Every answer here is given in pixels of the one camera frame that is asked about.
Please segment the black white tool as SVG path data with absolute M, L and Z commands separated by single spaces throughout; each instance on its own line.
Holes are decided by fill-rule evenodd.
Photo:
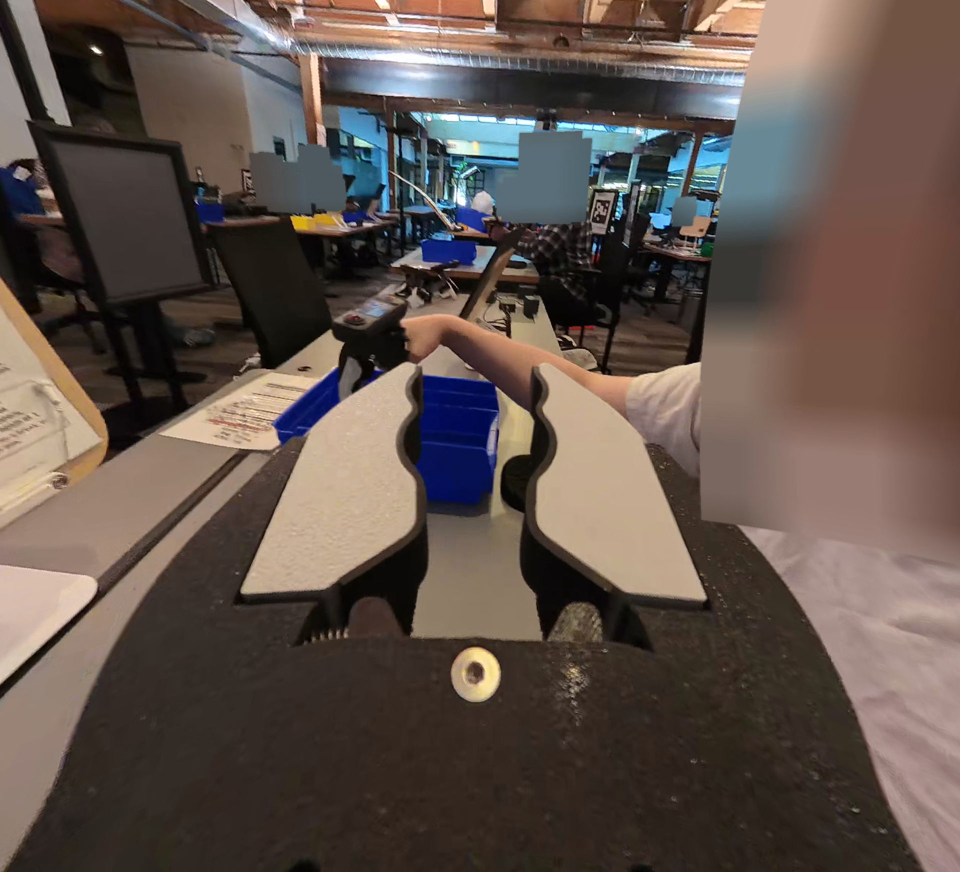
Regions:
M 416 297 L 423 304 L 431 304 L 436 297 L 454 298 L 460 290 L 451 278 L 451 271 L 459 266 L 457 260 L 428 263 L 402 259 L 396 269 L 402 273 L 403 282 L 392 295 L 402 300 Z

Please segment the dark tilted board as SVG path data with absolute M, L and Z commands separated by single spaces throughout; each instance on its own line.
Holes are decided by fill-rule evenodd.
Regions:
M 472 320 L 474 313 L 478 311 L 478 307 L 488 300 L 489 296 L 495 290 L 501 273 L 508 265 L 523 235 L 524 229 L 515 226 L 511 227 L 510 230 L 505 232 L 500 238 L 473 291 L 462 307 L 459 314 L 462 320 Z

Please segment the printed sheet in plastic sleeve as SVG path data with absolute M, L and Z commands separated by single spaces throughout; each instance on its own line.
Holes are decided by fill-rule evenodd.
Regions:
M 263 372 L 160 431 L 181 441 L 239 451 L 269 453 L 280 446 L 274 423 L 319 379 Z

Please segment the wooden work table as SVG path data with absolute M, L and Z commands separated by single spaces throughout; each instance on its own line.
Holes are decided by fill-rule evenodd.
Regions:
M 472 266 L 459 266 L 451 271 L 452 280 L 467 281 L 467 280 L 477 280 L 482 274 L 484 267 L 489 261 L 490 257 L 496 249 L 496 245 L 491 244 L 490 242 L 480 240 L 474 240 L 477 242 L 477 258 L 475 263 Z M 397 269 L 397 266 L 402 259 L 412 259 L 412 260 L 421 260 L 421 249 L 418 247 L 412 252 L 407 253 L 404 256 L 394 260 L 390 267 Z M 516 285 L 522 286 L 535 286 L 539 281 L 539 273 L 534 267 L 533 263 L 528 259 L 517 255 L 515 252 L 510 257 L 510 261 L 504 271 L 501 273 L 498 283 L 510 281 Z

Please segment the person's right forearm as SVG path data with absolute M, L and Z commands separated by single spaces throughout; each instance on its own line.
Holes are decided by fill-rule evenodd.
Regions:
M 629 380 L 589 372 L 558 354 L 548 353 L 452 315 L 440 315 L 438 343 L 450 349 L 525 410 L 533 406 L 535 368 L 550 365 L 593 396 L 627 416 Z

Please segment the wooden instruction board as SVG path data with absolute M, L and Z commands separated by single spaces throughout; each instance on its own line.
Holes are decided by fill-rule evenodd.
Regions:
M 95 471 L 108 446 L 101 412 L 2 282 L 2 528 Z

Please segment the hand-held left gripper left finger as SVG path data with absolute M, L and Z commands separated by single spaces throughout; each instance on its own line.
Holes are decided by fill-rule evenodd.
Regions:
M 426 577 L 426 486 L 417 469 L 422 369 L 406 362 L 342 399 L 310 430 L 241 587 L 245 603 L 316 602 L 328 627 L 387 602 L 413 630 Z

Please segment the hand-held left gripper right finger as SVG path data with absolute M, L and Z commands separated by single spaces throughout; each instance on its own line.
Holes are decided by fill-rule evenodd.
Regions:
M 531 376 L 532 472 L 521 573 L 544 634 L 570 603 L 606 634 L 633 607 L 703 612 L 709 598 L 640 433 L 552 364 Z

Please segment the black framed grey panel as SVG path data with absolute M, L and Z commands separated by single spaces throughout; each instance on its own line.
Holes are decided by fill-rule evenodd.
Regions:
M 180 144 L 28 127 L 126 389 L 103 413 L 114 449 L 188 409 L 162 302 L 214 285 Z

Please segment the person's right hand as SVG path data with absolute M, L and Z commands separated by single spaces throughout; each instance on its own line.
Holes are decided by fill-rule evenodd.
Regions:
M 420 363 L 447 343 L 450 324 L 457 319 L 448 314 L 408 316 L 401 322 L 405 335 L 407 361 Z

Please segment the blue plastic bin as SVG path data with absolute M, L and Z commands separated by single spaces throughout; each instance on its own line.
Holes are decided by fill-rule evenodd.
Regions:
M 340 402 L 332 368 L 273 422 L 280 444 L 306 435 Z M 417 470 L 432 502 L 478 504 L 494 488 L 499 400 L 485 380 L 423 376 Z

